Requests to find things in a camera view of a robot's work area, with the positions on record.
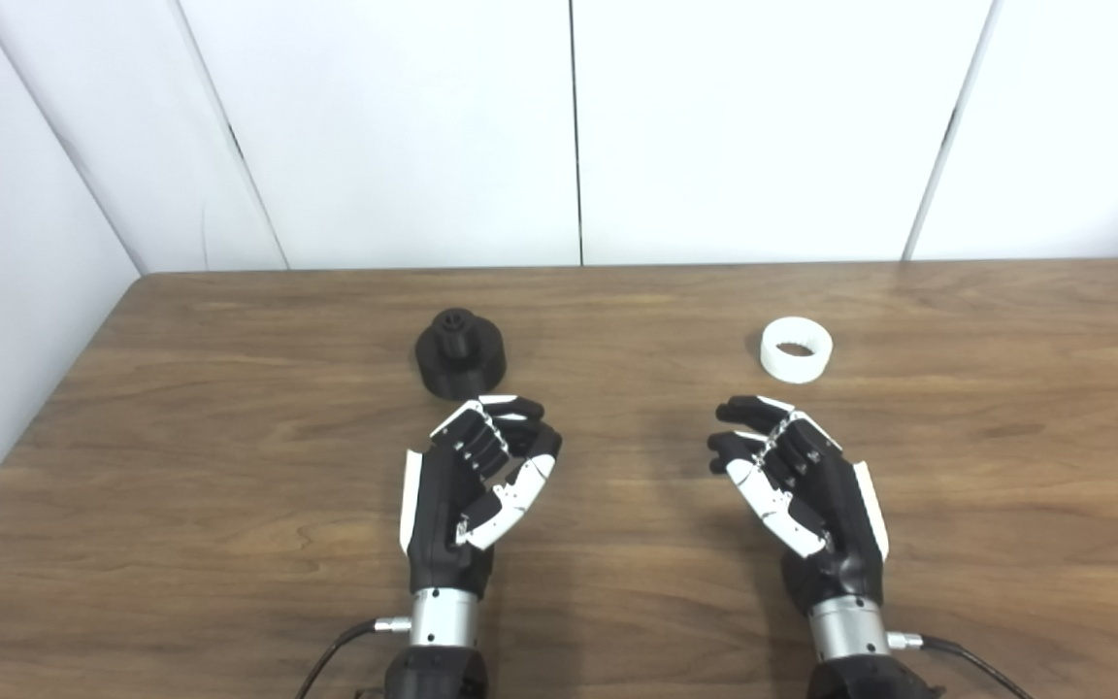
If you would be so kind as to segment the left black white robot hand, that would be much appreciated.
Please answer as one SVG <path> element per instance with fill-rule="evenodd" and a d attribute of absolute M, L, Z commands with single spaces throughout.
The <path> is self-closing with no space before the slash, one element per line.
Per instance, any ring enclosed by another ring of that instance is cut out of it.
<path fill-rule="evenodd" d="M 483 599 L 494 546 L 542 494 L 560 448 L 541 403 L 479 395 L 432 429 L 429 447 L 407 451 L 399 540 L 410 592 Z"/>

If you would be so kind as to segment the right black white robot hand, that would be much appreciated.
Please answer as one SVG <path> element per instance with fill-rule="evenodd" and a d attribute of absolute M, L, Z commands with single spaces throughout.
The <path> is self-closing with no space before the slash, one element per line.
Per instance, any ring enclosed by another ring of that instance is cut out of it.
<path fill-rule="evenodd" d="M 784 546 L 781 583 L 807 614 L 830 599 L 884 603 L 889 539 L 866 463 L 793 404 L 733 395 L 716 409 L 732 432 L 709 435 L 709 470 L 726 475 Z"/>

